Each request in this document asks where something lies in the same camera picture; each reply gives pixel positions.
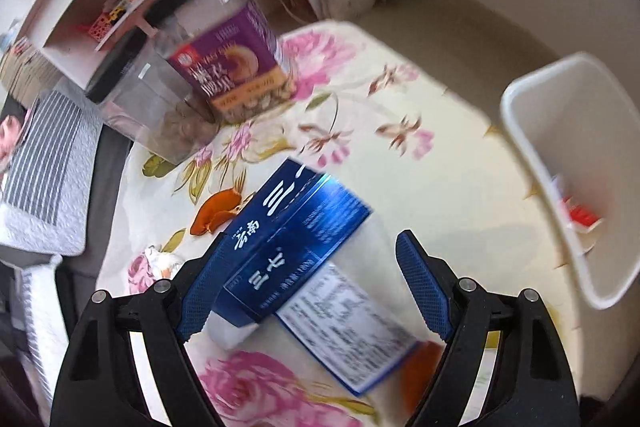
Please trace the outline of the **long blue carton box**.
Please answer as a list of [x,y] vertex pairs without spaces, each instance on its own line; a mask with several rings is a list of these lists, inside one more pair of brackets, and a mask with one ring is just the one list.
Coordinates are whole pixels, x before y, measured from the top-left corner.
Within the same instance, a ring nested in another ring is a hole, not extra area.
[[291,158],[283,161],[216,249],[207,335],[226,350],[242,343],[370,213],[333,176]]

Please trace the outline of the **clear jar black lid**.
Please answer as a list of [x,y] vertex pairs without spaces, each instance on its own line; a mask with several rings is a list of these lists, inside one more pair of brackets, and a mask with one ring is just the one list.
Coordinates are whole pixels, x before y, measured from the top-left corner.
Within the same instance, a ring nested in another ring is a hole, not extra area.
[[106,54],[86,95],[108,127],[174,165],[212,142],[219,131],[201,95],[139,28]]

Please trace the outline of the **small blue label box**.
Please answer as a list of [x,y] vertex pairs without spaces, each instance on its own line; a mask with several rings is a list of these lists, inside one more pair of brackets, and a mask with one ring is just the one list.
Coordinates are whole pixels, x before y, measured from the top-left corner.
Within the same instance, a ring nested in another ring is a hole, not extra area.
[[363,395],[418,340],[331,262],[276,313],[285,328],[353,395]]

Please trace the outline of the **floral tablecloth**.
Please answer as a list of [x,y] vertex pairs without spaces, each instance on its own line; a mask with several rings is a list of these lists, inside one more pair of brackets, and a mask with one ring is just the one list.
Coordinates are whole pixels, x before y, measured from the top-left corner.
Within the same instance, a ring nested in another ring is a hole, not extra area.
[[539,291],[574,375],[582,342],[537,187],[501,130],[349,23],[284,39],[291,101],[225,127],[176,168],[135,146],[98,284],[136,295],[218,234],[234,270],[186,350],[230,426],[400,426],[442,340],[395,256],[413,231],[488,291]]

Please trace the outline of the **orange peel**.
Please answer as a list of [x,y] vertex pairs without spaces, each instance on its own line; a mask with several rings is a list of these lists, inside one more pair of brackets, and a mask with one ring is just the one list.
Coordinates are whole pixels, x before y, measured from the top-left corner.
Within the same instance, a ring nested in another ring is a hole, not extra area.
[[240,212],[241,194],[235,188],[219,191],[201,205],[190,228],[193,236],[214,233],[221,225],[234,219]]

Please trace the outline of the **grey striped sofa cushion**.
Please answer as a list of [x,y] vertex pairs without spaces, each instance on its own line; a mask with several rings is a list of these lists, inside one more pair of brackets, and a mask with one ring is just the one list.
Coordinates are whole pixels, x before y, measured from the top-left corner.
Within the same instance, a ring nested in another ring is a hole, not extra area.
[[102,128],[82,92],[60,84],[40,95],[2,180],[2,245],[66,257],[84,252]]

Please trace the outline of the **white printed paper cup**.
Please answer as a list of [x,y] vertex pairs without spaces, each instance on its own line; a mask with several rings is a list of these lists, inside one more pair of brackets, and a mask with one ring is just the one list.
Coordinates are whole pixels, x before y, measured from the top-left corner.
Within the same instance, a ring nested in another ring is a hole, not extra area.
[[[480,369],[476,375],[471,396],[466,403],[461,425],[480,416],[496,363],[499,338],[498,332],[490,332],[487,335]],[[418,407],[422,395],[435,374],[442,351],[444,351],[444,345],[440,343],[434,343],[434,341],[418,343],[418,347],[401,364],[400,395],[406,413],[411,414]]]

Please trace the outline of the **purple label nut jar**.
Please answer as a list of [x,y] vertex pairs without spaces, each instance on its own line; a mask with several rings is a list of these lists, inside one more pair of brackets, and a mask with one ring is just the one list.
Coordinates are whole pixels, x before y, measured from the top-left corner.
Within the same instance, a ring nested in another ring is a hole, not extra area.
[[255,0],[156,0],[144,20],[156,52],[228,124],[293,98],[291,65]]

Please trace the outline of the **red instant noodle bowl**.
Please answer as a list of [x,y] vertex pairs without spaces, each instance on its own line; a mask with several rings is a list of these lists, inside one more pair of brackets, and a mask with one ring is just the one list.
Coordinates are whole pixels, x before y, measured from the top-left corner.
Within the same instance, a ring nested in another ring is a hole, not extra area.
[[591,233],[603,222],[603,219],[597,213],[574,199],[570,186],[562,174],[552,176],[551,183],[560,195],[563,207],[568,217],[570,217],[570,227],[575,232],[580,234]]

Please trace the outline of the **white plastic trash bin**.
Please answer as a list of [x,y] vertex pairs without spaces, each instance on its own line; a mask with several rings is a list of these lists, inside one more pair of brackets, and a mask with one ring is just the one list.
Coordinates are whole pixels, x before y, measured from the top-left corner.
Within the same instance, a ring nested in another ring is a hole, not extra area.
[[[500,101],[503,129],[551,207],[586,303],[615,306],[639,276],[639,112],[613,73],[588,53],[512,81]],[[570,227],[551,178],[603,222]]]

